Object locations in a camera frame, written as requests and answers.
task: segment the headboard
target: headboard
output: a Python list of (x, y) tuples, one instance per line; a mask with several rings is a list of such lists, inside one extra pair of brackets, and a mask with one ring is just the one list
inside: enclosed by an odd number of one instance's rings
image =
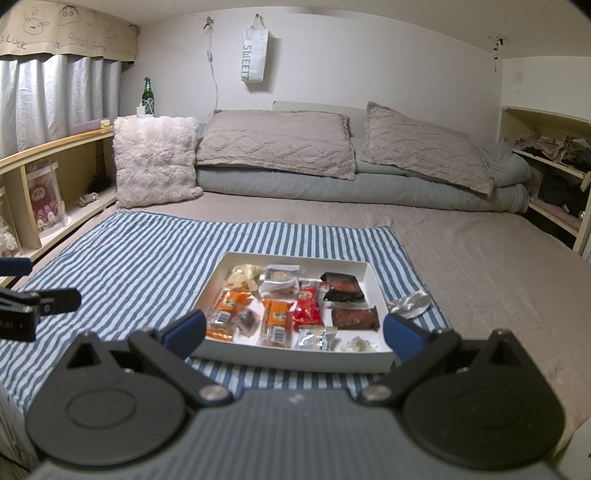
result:
[[(278, 112), (285, 112), (290, 110), (312, 110), (317, 112), (330, 112), (330, 113), (342, 113), (349, 117), (349, 127), (351, 135), (353, 137), (364, 138), (365, 137), (365, 109), (352, 108), (348, 106), (338, 105), (323, 105), (321, 103), (304, 103), (304, 102), (280, 102), (276, 100), (273, 102), (273, 110)], [(442, 127), (441, 125), (429, 124), (423, 122), (430, 127), (441, 132), (447, 132), (457, 137), (465, 138), (470, 140), (470, 135), (453, 130), (451, 128)]]

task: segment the white curtain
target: white curtain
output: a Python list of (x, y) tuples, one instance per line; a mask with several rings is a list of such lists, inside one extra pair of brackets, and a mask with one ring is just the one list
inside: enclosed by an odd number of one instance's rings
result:
[(110, 118), (119, 106), (121, 62), (34, 55), (0, 59), (0, 158)]

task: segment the fluffy white cushion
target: fluffy white cushion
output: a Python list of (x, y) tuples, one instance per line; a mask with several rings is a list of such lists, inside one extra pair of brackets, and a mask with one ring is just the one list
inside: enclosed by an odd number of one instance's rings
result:
[(194, 118), (118, 118), (113, 152), (117, 200), (125, 208), (195, 199), (197, 187)]

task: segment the orange snack packet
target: orange snack packet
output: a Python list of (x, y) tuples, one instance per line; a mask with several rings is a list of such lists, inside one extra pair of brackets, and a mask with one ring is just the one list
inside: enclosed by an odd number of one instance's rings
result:
[(262, 346), (289, 347), (288, 317), (293, 303), (279, 300), (263, 300), (265, 314), (262, 320), (259, 344)]
[(231, 322), (247, 304), (251, 294), (224, 290), (216, 308), (207, 320), (206, 335), (216, 340), (232, 341), (236, 325)]

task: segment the ceiling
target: ceiling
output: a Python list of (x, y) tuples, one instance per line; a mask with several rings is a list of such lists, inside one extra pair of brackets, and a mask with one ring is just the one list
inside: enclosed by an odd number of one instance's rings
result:
[(568, 0), (74, 0), (145, 25), (224, 8), (285, 6), (330, 15), (339, 9), (395, 18), (490, 50), (487, 35), (507, 38), (499, 55), (591, 57), (591, 22)]

